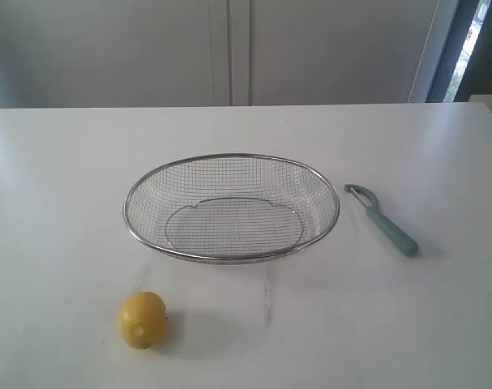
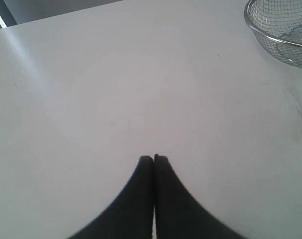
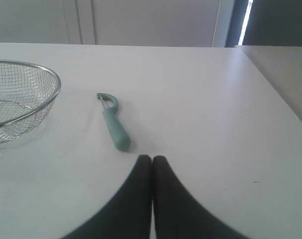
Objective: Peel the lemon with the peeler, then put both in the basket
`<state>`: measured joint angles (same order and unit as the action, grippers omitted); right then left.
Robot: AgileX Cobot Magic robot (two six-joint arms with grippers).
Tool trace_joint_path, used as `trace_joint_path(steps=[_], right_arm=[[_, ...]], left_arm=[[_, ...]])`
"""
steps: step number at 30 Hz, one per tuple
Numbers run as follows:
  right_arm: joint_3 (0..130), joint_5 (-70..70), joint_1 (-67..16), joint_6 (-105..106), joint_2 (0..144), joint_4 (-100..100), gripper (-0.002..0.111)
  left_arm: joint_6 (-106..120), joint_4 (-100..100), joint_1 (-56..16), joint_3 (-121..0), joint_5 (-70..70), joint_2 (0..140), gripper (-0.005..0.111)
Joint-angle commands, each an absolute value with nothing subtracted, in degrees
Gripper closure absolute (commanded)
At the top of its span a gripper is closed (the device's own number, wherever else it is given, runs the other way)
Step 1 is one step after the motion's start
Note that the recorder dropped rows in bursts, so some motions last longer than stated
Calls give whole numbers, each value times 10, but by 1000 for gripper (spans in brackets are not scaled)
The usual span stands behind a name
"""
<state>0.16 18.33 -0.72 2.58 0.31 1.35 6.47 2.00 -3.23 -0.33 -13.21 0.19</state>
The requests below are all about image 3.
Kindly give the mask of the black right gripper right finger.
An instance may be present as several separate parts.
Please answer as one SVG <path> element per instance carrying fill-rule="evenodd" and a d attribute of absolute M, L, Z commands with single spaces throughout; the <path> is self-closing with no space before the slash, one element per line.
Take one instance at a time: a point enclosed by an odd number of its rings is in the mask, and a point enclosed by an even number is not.
<path fill-rule="evenodd" d="M 205 209 L 185 188 L 164 156 L 155 156 L 153 210 L 158 239 L 247 238 Z"/>

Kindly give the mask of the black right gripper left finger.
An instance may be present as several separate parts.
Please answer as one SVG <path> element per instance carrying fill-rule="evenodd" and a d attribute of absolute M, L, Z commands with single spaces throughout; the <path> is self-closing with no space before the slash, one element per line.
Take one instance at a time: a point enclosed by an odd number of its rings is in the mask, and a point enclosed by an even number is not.
<path fill-rule="evenodd" d="M 138 156 L 116 194 L 65 239 L 148 239 L 152 211 L 152 159 Z"/>

